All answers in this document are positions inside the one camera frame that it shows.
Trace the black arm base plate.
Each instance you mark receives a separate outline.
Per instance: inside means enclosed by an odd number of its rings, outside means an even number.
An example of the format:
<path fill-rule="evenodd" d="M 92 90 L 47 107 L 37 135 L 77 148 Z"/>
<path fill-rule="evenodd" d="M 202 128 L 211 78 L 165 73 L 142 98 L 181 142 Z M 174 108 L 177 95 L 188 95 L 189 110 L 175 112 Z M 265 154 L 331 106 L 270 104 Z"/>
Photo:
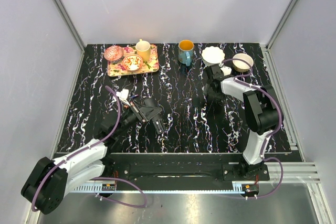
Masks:
<path fill-rule="evenodd" d="M 101 160 L 100 177 L 131 180 L 138 177 L 206 177 L 224 181 L 269 181 L 265 163 L 248 165 L 238 154 L 111 153 Z"/>

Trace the black remote battery cover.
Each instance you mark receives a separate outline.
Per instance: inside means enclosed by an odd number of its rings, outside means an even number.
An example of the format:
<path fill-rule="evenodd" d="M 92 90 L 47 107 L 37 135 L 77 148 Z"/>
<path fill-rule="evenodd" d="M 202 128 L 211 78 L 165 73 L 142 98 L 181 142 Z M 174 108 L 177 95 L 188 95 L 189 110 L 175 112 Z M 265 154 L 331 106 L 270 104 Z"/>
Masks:
<path fill-rule="evenodd" d="M 192 100 L 192 105 L 194 108 L 202 108 L 203 107 L 202 98 L 199 96 L 194 97 Z"/>

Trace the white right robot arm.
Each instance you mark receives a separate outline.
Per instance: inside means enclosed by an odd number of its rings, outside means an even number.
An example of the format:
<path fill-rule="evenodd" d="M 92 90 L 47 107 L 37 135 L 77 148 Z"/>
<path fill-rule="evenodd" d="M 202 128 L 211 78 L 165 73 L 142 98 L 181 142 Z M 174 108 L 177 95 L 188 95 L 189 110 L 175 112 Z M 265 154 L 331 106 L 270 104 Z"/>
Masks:
<path fill-rule="evenodd" d="M 229 95 L 244 103 L 249 137 L 241 161 L 233 168 L 233 175 L 250 180 L 263 171 L 265 150 L 269 139 L 280 130 L 283 113 L 272 86 L 255 86 L 225 75 L 220 65 L 205 68 L 208 80 L 206 96 L 222 98 Z"/>

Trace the black remote control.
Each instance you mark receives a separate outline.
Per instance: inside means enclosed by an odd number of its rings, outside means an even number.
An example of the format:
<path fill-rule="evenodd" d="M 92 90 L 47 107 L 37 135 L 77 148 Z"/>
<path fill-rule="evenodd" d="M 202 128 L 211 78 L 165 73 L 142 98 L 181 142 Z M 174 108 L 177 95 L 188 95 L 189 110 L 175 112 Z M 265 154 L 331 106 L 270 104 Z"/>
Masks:
<path fill-rule="evenodd" d="M 166 131 L 165 125 L 161 118 L 152 119 L 151 121 L 155 127 L 157 134 L 162 134 Z"/>

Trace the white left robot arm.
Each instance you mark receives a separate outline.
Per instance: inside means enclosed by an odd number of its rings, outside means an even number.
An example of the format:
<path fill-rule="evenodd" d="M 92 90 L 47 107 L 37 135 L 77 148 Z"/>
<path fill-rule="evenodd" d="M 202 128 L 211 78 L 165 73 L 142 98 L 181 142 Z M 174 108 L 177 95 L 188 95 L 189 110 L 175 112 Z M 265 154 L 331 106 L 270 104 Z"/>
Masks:
<path fill-rule="evenodd" d="M 83 147 L 56 159 L 41 158 L 21 189 L 34 212 L 49 214 L 65 196 L 83 183 L 100 177 L 109 179 L 114 168 L 107 163 L 107 154 L 117 145 L 117 137 L 137 123 L 152 122 L 158 133 L 164 131 L 162 109 L 152 98 L 143 103 L 123 100 L 116 111 L 105 114 L 97 138 Z"/>

